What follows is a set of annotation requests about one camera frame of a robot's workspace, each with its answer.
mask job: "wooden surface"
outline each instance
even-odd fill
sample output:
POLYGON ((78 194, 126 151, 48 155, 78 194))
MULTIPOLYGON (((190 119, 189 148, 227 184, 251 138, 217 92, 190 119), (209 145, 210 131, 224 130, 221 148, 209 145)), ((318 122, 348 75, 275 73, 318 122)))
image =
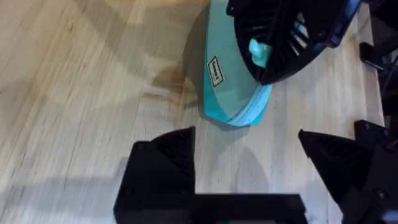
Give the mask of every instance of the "wooden surface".
POLYGON ((340 222, 297 133, 383 123, 358 57, 367 7, 339 48, 274 85, 259 126, 238 129, 200 109, 206 5, 0 1, 0 223, 114 223, 133 142, 191 125, 198 192, 298 192, 311 223, 340 222))

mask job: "wooden table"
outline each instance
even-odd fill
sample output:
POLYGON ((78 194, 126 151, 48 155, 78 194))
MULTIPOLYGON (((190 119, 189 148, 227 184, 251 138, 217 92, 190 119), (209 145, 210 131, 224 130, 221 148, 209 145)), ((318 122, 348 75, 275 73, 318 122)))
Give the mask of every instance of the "wooden table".
POLYGON ((0 1, 0 223, 114 223, 133 142, 191 125, 198 192, 299 192, 311 223, 340 222, 297 133, 383 124, 358 57, 367 6, 339 48, 274 85, 260 125, 232 128, 200 106, 206 5, 0 1))

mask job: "black cable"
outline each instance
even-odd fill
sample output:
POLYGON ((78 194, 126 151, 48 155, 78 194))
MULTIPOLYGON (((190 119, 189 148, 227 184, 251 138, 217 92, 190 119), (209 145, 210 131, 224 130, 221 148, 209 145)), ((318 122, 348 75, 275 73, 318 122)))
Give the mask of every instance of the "black cable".
POLYGON ((383 82, 383 88, 381 89, 381 96, 384 96, 386 94, 388 84, 390 82, 392 74, 394 73, 397 62, 398 62, 398 55, 395 57, 391 65, 391 68, 388 71, 387 78, 383 82))

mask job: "black 3d printed part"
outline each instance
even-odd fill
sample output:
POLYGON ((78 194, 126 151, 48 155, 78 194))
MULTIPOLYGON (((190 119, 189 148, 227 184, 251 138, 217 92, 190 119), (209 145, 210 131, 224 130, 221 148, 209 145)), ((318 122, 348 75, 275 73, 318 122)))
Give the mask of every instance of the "black 3d printed part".
POLYGON ((397 220, 398 148, 386 128, 357 121, 356 141, 302 131, 298 137, 333 200, 343 223, 397 220))
POLYGON ((259 83, 266 85, 297 73, 325 47, 337 47, 360 0, 229 0, 242 58, 259 83), (266 68, 255 65, 251 39, 272 47, 266 68))
POLYGON ((299 195, 195 194, 194 150, 195 128, 135 143, 114 206, 117 223, 307 223, 299 195))

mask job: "white label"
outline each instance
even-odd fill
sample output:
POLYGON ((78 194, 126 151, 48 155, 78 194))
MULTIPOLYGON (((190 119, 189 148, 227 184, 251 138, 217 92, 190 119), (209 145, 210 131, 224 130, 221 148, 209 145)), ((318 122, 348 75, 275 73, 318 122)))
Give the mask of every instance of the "white label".
POLYGON ((217 56, 214 56, 213 59, 211 59, 211 61, 208 64, 208 68, 209 68, 211 84, 213 85, 213 88, 216 88, 219 84, 221 84, 224 81, 224 75, 218 63, 217 56))

